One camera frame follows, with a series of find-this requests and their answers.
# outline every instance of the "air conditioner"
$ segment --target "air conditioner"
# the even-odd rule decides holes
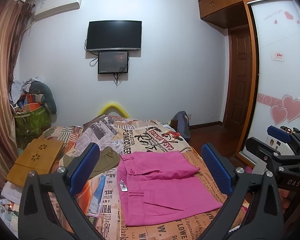
[[[34,20],[39,21],[58,13],[79,9],[81,1],[82,0],[45,0],[37,5]]]

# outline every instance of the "pink trousers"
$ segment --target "pink trousers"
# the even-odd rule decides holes
[[[222,206],[178,152],[122,155],[117,182],[127,226],[157,225]]]

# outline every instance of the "small screen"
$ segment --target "small screen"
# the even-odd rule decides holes
[[[127,51],[104,51],[99,52],[98,73],[127,73],[128,52]]]
[[[89,22],[87,51],[141,49],[140,21]]]

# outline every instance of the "wooden floor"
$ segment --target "wooden floor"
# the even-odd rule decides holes
[[[247,165],[234,156],[240,137],[226,130],[221,125],[190,130],[190,146],[199,154],[205,143],[212,143],[218,152],[227,157],[235,167],[245,168]]]

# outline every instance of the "striped curtain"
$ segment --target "striped curtain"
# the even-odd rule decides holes
[[[18,157],[14,120],[9,102],[20,43],[33,2],[3,0],[0,3],[0,187]]]

